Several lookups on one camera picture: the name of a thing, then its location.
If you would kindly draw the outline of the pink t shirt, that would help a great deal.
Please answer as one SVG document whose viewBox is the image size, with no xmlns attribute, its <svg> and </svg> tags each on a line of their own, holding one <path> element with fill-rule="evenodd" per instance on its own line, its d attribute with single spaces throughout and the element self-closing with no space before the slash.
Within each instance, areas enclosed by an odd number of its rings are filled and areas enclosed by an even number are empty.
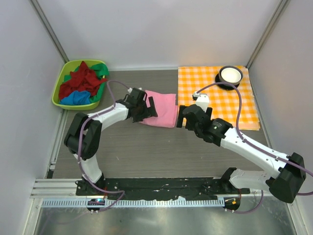
<svg viewBox="0 0 313 235">
<path fill-rule="evenodd" d="M 153 98 L 158 117 L 145 118 L 141 123 L 155 127 L 174 128 L 178 114 L 176 94 L 160 94 L 149 90 L 145 92 L 148 97 Z"/>
</svg>

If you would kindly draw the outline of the orange checkered cloth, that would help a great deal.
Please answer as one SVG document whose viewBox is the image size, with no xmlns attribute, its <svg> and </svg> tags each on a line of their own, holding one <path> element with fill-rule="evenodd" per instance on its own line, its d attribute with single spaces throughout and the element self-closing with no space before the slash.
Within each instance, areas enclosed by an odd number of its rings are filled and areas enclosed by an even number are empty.
<svg viewBox="0 0 313 235">
<path fill-rule="evenodd" d="M 203 87 L 215 83 L 215 77 L 221 66 L 217 67 L 179 67 L 178 69 L 178 105 L 189 106 L 195 103 L 192 94 Z M 241 130 L 259 130 L 260 122 L 254 95 L 250 84 L 248 69 L 238 66 L 243 72 L 238 90 L 242 98 L 239 128 Z M 209 97 L 209 107 L 213 109 L 212 118 L 221 118 L 236 124 L 239 98 L 235 90 L 226 91 L 215 85 L 203 91 Z"/>
</svg>

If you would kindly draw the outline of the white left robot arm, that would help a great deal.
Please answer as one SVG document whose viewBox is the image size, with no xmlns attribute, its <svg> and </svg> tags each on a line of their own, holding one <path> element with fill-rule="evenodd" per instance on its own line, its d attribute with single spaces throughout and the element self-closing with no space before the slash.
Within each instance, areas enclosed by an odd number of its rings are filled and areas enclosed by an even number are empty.
<svg viewBox="0 0 313 235">
<path fill-rule="evenodd" d="M 88 115 L 77 113 L 64 144 L 77 159 L 83 179 L 96 189 L 105 188 L 105 177 L 96 158 L 102 131 L 129 118 L 133 122 L 141 122 L 157 116 L 154 98 L 138 88 L 131 89 L 123 99 L 99 112 Z"/>
</svg>

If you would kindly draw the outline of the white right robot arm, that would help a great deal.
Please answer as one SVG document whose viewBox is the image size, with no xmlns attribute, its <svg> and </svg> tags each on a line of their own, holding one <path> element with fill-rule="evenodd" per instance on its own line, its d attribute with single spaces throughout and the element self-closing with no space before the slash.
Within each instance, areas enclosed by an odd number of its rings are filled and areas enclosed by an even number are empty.
<svg viewBox="0 0 313 235">
<path fill-rule="evenodd" d="M 185 128 L 198 138 L 231 150 L 261 168 L 244 171 L 230 167 L 221 177 L 226 186 L 268 191 L 277 199 L 292 203 L 306 179 L 303 157 L 276 152 L 248 136 L 240 138 L 232 124 L 220 118 L 211 119 L 211 113 L 211 108 L 204 111 L 196 104 L 181 105 L 177 127 L 181 128 L 186 120 Z"/>
</svg>

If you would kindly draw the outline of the lime green plastic basket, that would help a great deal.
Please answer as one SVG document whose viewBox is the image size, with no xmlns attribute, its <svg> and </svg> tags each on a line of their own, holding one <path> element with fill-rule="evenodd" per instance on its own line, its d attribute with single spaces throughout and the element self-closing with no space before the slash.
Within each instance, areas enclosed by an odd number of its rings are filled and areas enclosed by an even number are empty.
<svg viewBox="0 0 313 235">
<path fill-rule="evenodd" d="M 107 65 L 101 60 L 72 60 L 65 63 L 54 86 L 52 103 L 65 110 L 95 109 L 100 103 L 109 74 Z M 69 96 L 73 91 L 90 92 L 91 104 L 76 106 L 60 104 L 61 99 Z"/>
</svg>

